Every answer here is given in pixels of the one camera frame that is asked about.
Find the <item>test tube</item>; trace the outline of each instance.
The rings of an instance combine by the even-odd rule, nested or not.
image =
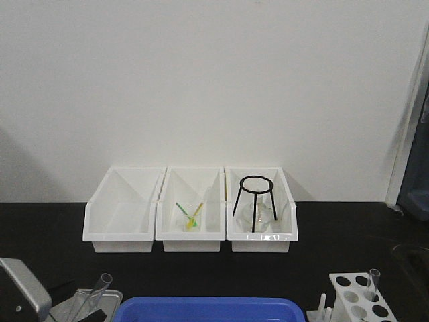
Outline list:
[[[72,319],[69,319],[68,321],[71,321],[71,322],[80,321],[81,319],[84,319],[92,312],[94,312],[100,301],[100,298],[102,297],[104,292],[108,289],[108,287],[112,283],[112,280],[113,278],[110,274],[102,273],[97,283],[95,283],[91,292],[85,298],[83,304],[79,308],[77,308],[77,313],[76,314],[72,313]]]
[[[367,288],[365,289],[364,295],[371,302],[376,301],[376,294],[378,289],[378,282],[380,280],[381,273],[378,269],[372,268],[368,272]]]

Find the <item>test tube rack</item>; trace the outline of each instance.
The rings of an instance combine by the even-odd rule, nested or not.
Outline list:
[[[329,274],[329,278],[336,291],[334,307],[324,308],[322,294],[318,310],[306,312],[309,322],[397,322],[379,290],[372,301],[364,295],[368,273]]]

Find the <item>blue plastic tray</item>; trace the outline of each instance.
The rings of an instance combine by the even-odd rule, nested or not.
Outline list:
[[[133,297],[113,322],[305,322],[298,305],[258,297]]]

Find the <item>storage bin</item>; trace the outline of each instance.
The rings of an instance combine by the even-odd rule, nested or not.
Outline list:
[[[277,221],[272,221],[264,232],[245,231],[237,223],[240,212],[253,202],[253,195],[242,191],[235,215],[233,207],[240,188],[240,180],[246,176],[264,176],[273,182],[273,199]],[[233,252],[288,252],[290,242],[298,241],[296,206],[282,168],[225,168],[227,186],[227,239]],[[271,202],[270,195],[262,195],[264,202]]]
[[[186,231],[183,210],[192,217],[199,204],[197,229]],[[158,202],[156,240],[165,252],[218,252],[225,240],[223,168],[167,169]]]
[[[150,252],[166,168],[110,168],[85,208],[84,242],[95,252]]]
[[[299,306],[286,299],[256,297],[133,297],[113,322],[305,322]]]

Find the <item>black countertop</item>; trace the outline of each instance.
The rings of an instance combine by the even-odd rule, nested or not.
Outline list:
[[[297,203],[298,242],[286,254],[97,254],[82,242],[84,203],[0,204],[0,257],[22,259],[45,287],[70,278],[92,288],[103,272],[124,300],[136,296],[284,297],[333,306],[328,274],[381,271],[379,289],[398,321],[427,321],[427,302],[392,254],[399,244],[429,248],[429,229],[383,203]]]

